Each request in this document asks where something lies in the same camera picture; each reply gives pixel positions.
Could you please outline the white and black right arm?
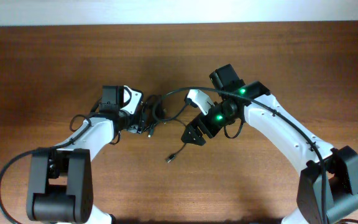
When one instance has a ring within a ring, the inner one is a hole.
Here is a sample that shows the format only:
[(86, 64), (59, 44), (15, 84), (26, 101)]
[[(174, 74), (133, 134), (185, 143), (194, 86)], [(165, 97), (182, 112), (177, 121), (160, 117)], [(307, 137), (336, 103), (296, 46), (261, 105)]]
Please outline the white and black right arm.
[(300, 176), (296, 210), (282, 223), (337, 223), (358, 210), (358, 154), (320, 139), (290, 115), (261, 82), (245, 84), (227, 64), (210, 74), (220, 103), (200, 89), (185, 102), (200, 109), (181, 137), (202, 146), (237, 119), (262, 133)]

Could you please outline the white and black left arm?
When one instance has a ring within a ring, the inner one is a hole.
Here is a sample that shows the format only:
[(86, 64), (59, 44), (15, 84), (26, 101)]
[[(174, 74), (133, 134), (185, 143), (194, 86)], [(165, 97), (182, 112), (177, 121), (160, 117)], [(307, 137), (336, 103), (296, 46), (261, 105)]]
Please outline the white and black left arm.
[(74, 133), (50, 149), (40, 148), (30, 163), (26, 214), (44, 223), (115, 223), (93, 202), (91, 161), (131, 125), (143, 99), (139, 90), (104, 86), (99, 108)]

